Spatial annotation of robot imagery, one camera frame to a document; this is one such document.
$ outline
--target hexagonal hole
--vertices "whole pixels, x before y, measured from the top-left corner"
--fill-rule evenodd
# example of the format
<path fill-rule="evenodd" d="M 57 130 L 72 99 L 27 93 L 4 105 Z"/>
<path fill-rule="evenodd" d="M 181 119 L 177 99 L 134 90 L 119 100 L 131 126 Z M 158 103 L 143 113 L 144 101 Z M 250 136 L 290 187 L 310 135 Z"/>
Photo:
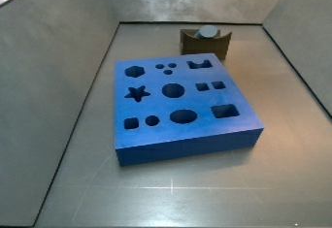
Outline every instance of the hexagonal hole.
<path fill-rule="evenodd" d="M 124 70 L 126 76 L 132 78 L 142 76 L 144 73 L 144 68 L 139 66 L 132 66 Z"/>

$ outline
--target blue foam block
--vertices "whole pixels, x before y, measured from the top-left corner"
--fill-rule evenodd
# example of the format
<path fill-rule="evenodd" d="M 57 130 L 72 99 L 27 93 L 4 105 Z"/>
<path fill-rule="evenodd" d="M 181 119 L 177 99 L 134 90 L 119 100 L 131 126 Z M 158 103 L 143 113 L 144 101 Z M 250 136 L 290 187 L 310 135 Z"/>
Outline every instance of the blue foam block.
<path fill-rule="evenodd" d="M 252 147 L 264 130 L 213 53 L 115 62 L 122 166 Z"/>

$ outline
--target large circular hole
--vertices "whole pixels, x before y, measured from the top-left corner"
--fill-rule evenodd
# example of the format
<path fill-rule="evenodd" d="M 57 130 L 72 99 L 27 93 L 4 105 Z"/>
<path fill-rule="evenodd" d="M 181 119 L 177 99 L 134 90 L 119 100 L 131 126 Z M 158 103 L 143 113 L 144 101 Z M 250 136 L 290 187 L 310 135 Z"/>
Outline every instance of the large circular hole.
<path fill-rule="evenodd" d="M 179 98 L 185 94 L 185 88 L 177 83 L 169 83 L 162 86 L 162 93 L 169 98 Z"/>
<path fill-rule="evenodd" d="M 159 123 L 159 118 L 158 116 L 155 115 L 150 115 L 146 119 L 144 119 L 144 123 L 148 125 L 148 126 L 154 126 Z"/>
<path fill-rule="evenodd" d="M 170 119 L 175 123 L 191 123 L 197 119 L 197 113 L 193 110 L 177 110 L 171 112 Z"/>

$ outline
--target rectangular hole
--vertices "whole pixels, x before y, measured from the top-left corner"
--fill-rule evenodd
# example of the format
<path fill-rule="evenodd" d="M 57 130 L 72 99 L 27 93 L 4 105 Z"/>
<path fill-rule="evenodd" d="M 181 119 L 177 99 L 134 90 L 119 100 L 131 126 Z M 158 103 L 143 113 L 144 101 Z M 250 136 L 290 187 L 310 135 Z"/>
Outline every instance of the rectangular hole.
<path fill-rule="evenodd" d="M 135 117 L 124 119 L 124 129 L 136 129 L 139 128 L 139 120 Z"/>
<path fill-rule="evenodd" d="M 238 116 L 238 110 L 233 104 L 211 107 L 213 115 L 215 118 L 225 118 Z"/>
<path fill-rule="evenodd" d="M 226 88 L 222 81 L 213 81 L 213 87 L 214 87 L 214 89 L 223 89 L 223 88 Z"/>
<path fill-rule="evenodd" d="M 198 83 L 195 85 L 195 88 L 198 91 L 206 91 L 206 90 L 209 90 L 209 85 L 206 83 Z"/>

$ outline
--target circular hole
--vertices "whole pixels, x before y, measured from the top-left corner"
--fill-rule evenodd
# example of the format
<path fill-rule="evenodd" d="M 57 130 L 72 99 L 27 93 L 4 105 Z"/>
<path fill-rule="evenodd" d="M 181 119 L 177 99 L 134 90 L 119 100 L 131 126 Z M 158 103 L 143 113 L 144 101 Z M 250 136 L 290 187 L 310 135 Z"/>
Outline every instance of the circular hole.
<path fill-rule="evenodd" d="M 163 69 L 163 67 L 165 67 L 165 66 L 163 66 L 162 64 L 157 64 L 157 65 L 155 65 L 155 68 L 157 68 L 157 69 Z"/>
<path fill-rule="evenodd" d="M 185 88 L 177 83 L 169 83 L 162 86 L 162 93 L 169 98 L 179 98 L 185 94 Z"/>
<path fill-rule="evenodd" d="M 146 119 L 144 119 L 144 123 L 148 125 L 148 126 L 154 126 L 159 123 L 159 118 L 158 116 L 155 115 L 150 115 Z"/>
<path fill-rule="evenodd" d="M 173 74 L 173 71 L 167 69 L 167 70 L 163 71 L 163 74 L 165 75 L 171 75 Z"/>
<path fill-rule="evenodd" d="M 170 119 L 175 123 L 191 123 L 197 119 L 197 113 L 191 110 L 177 110 L 171 112 Z"/>
<path fill-rule="evenodd" d="M 169 64 L 169 67 L 170 67 L 170 68 L 175 68 L 175 67 L 177 67 L 177 64 L 175 64 L 175 63 L 170 63 L 170 64 Z"/>

